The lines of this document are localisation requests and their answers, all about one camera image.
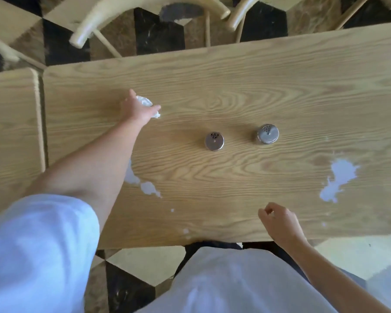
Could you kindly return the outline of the person's right forearm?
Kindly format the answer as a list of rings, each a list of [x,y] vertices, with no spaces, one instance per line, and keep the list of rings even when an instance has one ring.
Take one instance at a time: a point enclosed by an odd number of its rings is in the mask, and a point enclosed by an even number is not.
[[[298,264],[313,287],[338,313],[391,313],[391,309],[347,277],[307,240],[274,239]]]

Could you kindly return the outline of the adjoining wooden table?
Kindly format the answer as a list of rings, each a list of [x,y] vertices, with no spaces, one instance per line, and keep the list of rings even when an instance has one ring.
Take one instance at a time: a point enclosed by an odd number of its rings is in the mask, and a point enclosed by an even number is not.
[[[0,213],[45,170],[39,74],[0,73]]]

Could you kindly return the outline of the white paper napkin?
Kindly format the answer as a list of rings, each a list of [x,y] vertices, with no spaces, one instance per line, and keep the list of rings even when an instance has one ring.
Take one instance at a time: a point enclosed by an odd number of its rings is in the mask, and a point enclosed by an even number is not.
[[[145,107],[150,108],[150,107],[153,106],[153,103],[152,103],[148,98],[146,98],[146,97],[137,95],[137,96],[136,96],[136,99],[137,99],[143,106],[145,106]],[[161,115],[160,115],[159,111],[157,111],[157,113],[153,114],[153,115],[151,116],[151,118],[158,119],[158,118],[160,118],[160,116],[161,116]]]

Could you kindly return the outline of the person's right hand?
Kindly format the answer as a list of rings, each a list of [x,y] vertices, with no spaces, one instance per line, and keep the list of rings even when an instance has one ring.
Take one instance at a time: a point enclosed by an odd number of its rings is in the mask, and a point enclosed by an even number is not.
[[[279,247],[290,253],[309,246],[295,213],[277,204],[274,216],[272,224],[264,225],[264,227]]]

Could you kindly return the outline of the person's left hand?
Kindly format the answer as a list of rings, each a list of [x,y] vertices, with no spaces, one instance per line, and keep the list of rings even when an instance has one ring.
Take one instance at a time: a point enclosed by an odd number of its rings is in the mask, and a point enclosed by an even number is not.
[[[143,106],[138,100],[136,103],[129,103],[126,96],[125,100],[120,104],[120,121],[144,126],[152,119],[151,116],[160,111],[160,109],[161,105],[153,105],[148,108]]]

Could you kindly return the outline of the person's left forearm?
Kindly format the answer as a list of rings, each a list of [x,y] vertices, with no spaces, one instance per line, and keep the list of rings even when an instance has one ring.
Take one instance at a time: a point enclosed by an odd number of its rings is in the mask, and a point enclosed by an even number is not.
[[[126,176],[136,139],[151,115],[127,117],[45,170],[25,195],[71,196],[90,205],[102,232]]]

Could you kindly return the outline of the person's white shirt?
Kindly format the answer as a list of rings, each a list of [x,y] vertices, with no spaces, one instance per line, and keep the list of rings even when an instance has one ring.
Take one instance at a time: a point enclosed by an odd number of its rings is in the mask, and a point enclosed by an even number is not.
[[[33,195],[0,215],[0,313],[331,313],[275,242],[195,242],[97,263],[81,200]]]

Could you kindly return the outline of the metal-lidded shaker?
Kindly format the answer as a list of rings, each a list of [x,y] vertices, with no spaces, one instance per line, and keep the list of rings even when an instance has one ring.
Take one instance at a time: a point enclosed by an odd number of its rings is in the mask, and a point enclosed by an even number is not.
[[[279,138],[280,132],[273,124],[264,124],[256,131],[256,140],[265,145],[276,142]]]
[[[204,144],[208,150],[216,152],[224,147],[224,141],[224,137],[221,133],[211,132],[206,135]]]

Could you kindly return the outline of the cream wooden chair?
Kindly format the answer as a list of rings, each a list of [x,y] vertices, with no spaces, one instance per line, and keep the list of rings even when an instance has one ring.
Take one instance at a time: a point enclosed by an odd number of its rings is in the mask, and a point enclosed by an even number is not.
[[[47,68],[46,65],[43,63],[26,56],[25,54],[21,53],[20,51],[17,51],[13,48],[11,48],[9,45],[5,44],[0,40],[0,55],[7,61],[10,62],[18,62],[19,60],[26,61],[27,63],[44,70]]]
[[[82,49],[96,39],[111,57],[122,58],[186,49],[184,26],[207,15],[225,20],[220,0],[99,0],[75,27],[70,45]]]
[[[275,8],[269,4],[262,2],[261,0],[240,0],[235,10],[230,13],[229,17],[226,20],[226,27],[230,31],[236,31],[236,37],[234,43],[240,43],[243,27],[245,23],[245,17],[248,11],[255,7],[256,3],[265,4],[266,14],[273,15]]]

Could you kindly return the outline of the white liquid spill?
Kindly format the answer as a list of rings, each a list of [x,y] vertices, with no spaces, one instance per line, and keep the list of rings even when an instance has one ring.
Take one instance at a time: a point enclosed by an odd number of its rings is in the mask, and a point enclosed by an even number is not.
[[[357,171],[360,165],[338,158],[331,163],[333,177],[327,178],[327,184],[320,191],[319,197],[324,202],[338,203],[337,195],[343,192],[342,186],[357,178]]]
[[[155,185],[150,181],[143,181],[132,170],[132,162],[129,159],[127,170],[125,173],[124,182],[127,184],[139,186],[142,193],[146,195],[155,195],[158,198],[162,198],[161,193],[156,189]]]

